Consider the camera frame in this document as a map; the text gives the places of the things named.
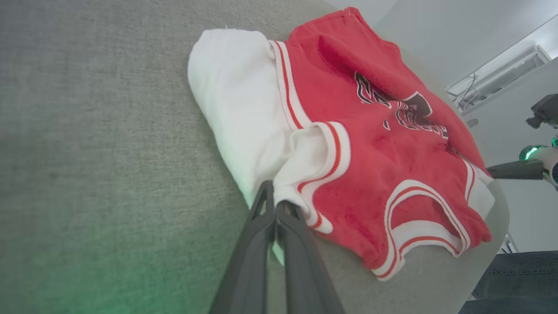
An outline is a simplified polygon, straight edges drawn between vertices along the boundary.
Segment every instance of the white wall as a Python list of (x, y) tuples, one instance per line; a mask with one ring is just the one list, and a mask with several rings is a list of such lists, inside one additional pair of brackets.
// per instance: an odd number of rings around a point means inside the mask
[[(558, 130), (537, 130), (525, 119), (531, 106), (558, 93), (558, 58), (510, 85), (502, 94), (465, 117), (479, 119), (471, 129), (487, 166), (516, 161), (527, 145), (551, 145)], [(519, 251), (558, 250), (558, 192), (544, 181), (500, 180), (508, 201), (509, 231)]]
[(557, 14), (557, 0), (399, 0), (376, 29), (451, 85)]
[(393, 7), (397, 0), (325, 0), (338, 9), (355, 7), (366, 20), (370, 27), (374, 27), (378, 21)]

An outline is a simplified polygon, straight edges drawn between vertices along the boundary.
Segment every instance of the green light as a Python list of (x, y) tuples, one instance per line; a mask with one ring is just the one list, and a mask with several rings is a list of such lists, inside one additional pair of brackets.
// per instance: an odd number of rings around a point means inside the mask
[(535, 151), (537, 151), (538, 148), (533, 147), (531, 148), (531, 150), (527, 153), (527, 155), (525, 155), (525, 160), (529, 159), (529, 156), (531, 156), (531, 154), (533, 154)]

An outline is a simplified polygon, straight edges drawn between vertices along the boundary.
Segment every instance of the basketball jersey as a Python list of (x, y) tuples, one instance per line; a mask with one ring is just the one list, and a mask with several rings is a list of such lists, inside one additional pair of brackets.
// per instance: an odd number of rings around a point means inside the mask
[(459, 256), (490, 240), (492, 179), (468, 129), (355, 8), (285, 42), (205, 31), (188, 77), (246, 202), (273, 179), (276, 203), (301, 206), (378, 279), (417, 246)]

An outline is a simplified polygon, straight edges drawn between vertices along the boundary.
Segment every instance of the dark blue jeans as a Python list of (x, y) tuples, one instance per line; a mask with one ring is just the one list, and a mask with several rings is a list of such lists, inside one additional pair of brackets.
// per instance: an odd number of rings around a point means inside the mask
[(459, 314), (558, 313), (558, 251), (496, 255)]

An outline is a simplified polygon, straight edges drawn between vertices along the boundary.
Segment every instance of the clothing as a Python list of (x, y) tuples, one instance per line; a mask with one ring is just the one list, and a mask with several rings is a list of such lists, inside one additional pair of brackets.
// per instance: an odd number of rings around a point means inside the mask
[(558, 251), (496, 255), (460, 314), (557, 313)]
[(470, 133), (358, 10), (308, 22), (287, 42), (204, 31), (188, 77), (246, 202), (273, 179), (276, 203), (301, 206), (378, 279), (417, 246), (459, 256), (490, 240), (492, 179)]

